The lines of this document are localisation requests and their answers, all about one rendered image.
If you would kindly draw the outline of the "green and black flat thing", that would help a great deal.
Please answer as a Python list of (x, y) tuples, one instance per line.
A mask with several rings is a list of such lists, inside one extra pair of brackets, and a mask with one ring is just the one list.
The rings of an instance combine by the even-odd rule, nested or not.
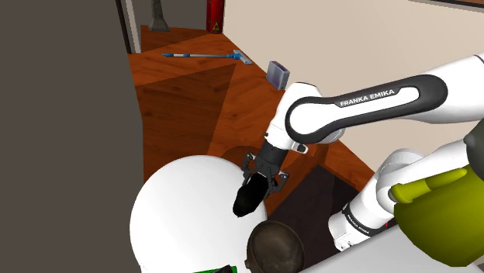
[(221, 268), (214, 268), (205, 271), (197, 271), (195, 273), (237, 273), (237, 267), (231, 265), (225, 265)]

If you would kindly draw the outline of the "red fire extinguisher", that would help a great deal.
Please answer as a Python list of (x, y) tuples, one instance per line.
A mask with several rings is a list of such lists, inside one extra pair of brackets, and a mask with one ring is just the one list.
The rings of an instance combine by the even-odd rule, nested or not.
[(206, 0), (206, 30), (210, 33), (223, 32), (224, 8), (226, 0)]

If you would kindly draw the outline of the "olive green spray bottle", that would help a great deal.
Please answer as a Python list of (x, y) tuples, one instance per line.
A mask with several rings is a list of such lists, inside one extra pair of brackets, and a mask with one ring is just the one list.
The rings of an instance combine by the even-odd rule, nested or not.
[(484, 256), (484, 119), (463, 143), (465, 166), (389, 190), (403, 233), (429, 257), (451, 267)]

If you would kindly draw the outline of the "black oblong thing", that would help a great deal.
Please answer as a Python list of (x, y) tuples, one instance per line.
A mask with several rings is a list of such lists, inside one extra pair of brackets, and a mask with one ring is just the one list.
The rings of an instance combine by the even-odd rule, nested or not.
[(258, 173), (252, 174), (249, 180), (237, 191), (237, 197), (233, 204), (234, 215), (243, 217), (254, 212), (263, 202), (267, 191), (267, 178)]

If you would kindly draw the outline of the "dark brown bowl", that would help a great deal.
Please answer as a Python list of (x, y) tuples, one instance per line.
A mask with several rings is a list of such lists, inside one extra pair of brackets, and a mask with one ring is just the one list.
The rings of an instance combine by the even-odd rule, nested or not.
[(266, 220), (252, 230), (244, 263), (251, 273), (299, 273), (305, 258), (303, 242), (290, 226)]

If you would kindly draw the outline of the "grey flared stand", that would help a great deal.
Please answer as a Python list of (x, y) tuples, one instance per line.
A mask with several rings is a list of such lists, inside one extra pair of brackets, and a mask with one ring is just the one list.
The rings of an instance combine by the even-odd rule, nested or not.
[(152, 20), (148, 26), (150, 31), (169, 32), (169, 26), (164, 19), (161, 0), (150, 0)]

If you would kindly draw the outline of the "white round table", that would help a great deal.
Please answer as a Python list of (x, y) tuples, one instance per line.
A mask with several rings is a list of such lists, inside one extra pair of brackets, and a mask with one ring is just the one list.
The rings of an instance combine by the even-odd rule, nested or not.
[(244, 178), (234, 163), (188, 156), (156, 171), (140, 190), (130, 217), (130, 242), (141, 273), (199, 273), (245, 266), (252, 230), (266, 209), (233, 214)]

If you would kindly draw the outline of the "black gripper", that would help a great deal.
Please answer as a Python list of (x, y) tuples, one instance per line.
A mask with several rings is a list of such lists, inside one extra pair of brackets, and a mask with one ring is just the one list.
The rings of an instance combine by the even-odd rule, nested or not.
[(284, 162), (288, 150), (283, 150), (273, 146), (268, 141), (264, 141), (257, 156), (248, 152), (241, 165), (244, 180), (242, 186), (245, 186), (256, 172), (267, 178), (268, 189), (264, 198), (267, 199), (271, 194), (280, 192), (289, 179), (289, 174), (281, 172), (281, 166)]

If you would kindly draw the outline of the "grey lilac box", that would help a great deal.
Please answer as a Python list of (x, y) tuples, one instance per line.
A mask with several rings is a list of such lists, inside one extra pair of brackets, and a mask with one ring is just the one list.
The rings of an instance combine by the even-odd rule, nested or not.
[(277, 90), (285, 90), (290, 72), (277, 61), (270, 61), (266, 74), (266, 80)]

